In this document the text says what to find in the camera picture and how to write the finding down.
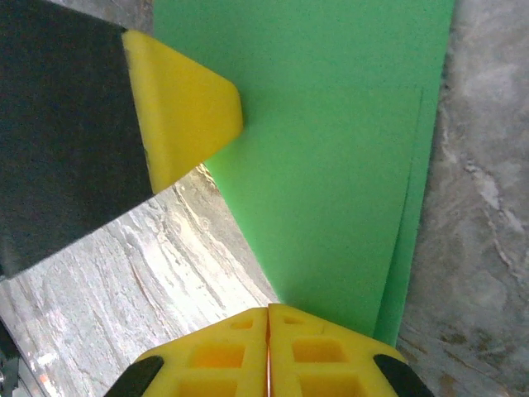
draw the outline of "square hole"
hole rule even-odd
[[[204,343],[195,348],[189,366],[192,368],[240,368],[244,356],[244,345]]]
[[[365,397],[365,389],[354,375],[301,375],[303,397]]]
[[[183,380],[175,397],[235,397],[235,380]]]
[[[328,337],[299,338],[292,344],[296,362],[346,362],[340,343]]]

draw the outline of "yellow plastic corner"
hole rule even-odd
[[[122,39],[157,194],[241,134],[241,100],[228,80],[152,37]]]
[[[397,396],[373,357],[392,347],[286,306],[269,306],[273,397]]]
[[[267,327],[267,309],[250,309],[146,352],[164,364],[144,397],[265,397]]]
[[[144,397],[264,397],[268,380],[272,397],[397,397],[374,362],[378,354],[405,362],[382,342],[271,304],[156,347],[138,361],[164,359]]]

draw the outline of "green plastic sheet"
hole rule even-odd
[[[208,162],[280,300],[394,344],[452,0],[157,0],[155,36],[231,80]]]

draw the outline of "black plastic part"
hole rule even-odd
[[[19,361],[20,352],[17,345],[0,321],[0,371],[3,374],[0,395],[2,397],[11,397],[12,392],[18,387]]]
[[[141,397],[163,364],[164,359],[160,356],[151,356],[135,362],[117,378],[105,397]]]
[[[123,32],[0,1],[0,278],[152,195]]]
[[[398,397],[434,397],[407,364],[385,354],[378,354],[373,359]]]

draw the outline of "marble surface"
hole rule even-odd
[[[64,0],[148,31],[145,0]],[[529,396],[529,2],[459,0],[398,349],[436,395]],[[204,168],[0,283],[50,395],[275,300]]]

